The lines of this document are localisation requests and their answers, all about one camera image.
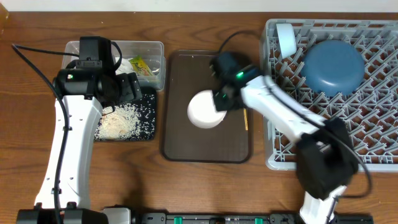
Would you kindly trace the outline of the yellow green snack wrapper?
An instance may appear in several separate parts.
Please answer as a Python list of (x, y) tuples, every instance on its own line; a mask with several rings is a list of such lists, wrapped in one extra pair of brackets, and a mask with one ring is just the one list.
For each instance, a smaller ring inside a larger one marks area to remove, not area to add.
[(143, 77), (152, 77), (154, 73), (149, 68), (149, 66), (145, 63), (140, 55), (130, 58), (129, 63), (132, 65), (133, 70), (139, 75)]

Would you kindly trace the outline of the white bowl with food residue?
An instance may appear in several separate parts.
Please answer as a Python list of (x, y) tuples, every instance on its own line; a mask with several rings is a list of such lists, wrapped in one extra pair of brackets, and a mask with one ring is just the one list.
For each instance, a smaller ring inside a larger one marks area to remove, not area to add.
[(217, 111), (213, 101), (213, 92), (203, 90), (190, 100), (187, 115), (190, 122), (196, 127), (210, 129), (224, 120), (226, 111)]

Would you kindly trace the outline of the wooden chopstick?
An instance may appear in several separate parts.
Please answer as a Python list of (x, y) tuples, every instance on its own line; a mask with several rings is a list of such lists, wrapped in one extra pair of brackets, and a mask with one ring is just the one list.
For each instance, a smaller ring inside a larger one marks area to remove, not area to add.
[(244, 113), (244, 125), (245, 125), (245, 130), (248, 131), (249, 127), (248, 127), (248, 114), (247, 114), (247, 110), (243, 109), (243, 113)]

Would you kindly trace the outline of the light blue small bowl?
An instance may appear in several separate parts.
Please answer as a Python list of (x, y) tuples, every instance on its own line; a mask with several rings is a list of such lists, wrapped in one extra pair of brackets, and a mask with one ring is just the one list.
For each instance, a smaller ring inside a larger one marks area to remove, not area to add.
[(297, 51), (294, 28), (291, 24), (276, 24), (279, 50), (282, 59), (285, 59)]

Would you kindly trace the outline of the dark blue plate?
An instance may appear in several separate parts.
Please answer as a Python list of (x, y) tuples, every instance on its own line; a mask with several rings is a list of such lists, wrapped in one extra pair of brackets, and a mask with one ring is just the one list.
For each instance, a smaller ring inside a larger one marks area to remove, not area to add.
[(314, 45), (303, 62), (300, 74), (305, 77), (306, 86), (327, 97), (351, 94), (360, 86), (365, 74), (361, 54), (341, 40), (325, 40)]

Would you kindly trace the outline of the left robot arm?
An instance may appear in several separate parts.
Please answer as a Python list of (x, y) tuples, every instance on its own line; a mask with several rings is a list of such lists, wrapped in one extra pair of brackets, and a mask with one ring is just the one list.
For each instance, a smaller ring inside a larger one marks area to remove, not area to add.
[(50, 87), (56, 97), (56, 123), (50, 159), (32, 209), (21, 209), (17, 223), (134, 223), (127, 207), (90, 209), (89, 174), (96, 127), (103, 108), (140, 100), (141, 88), (134, 72), (116, 74), (118, 45), (100, 36), (81, 37), (79, 53), (49, 81), (21, 53), (13, 50)]

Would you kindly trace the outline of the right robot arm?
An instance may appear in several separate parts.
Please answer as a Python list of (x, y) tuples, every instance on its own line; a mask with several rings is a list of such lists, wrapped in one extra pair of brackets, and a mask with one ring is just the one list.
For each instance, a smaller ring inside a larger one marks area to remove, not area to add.
[(302, 221), (330, 223), (338, 199), (358, 171), (345, 123), (308, 110), (242, 55), (218, 53), (210, 69), (222, 84), (213, 93), (216, 110), (253, 109), (294, 144), (296, 176), (305, 191)]

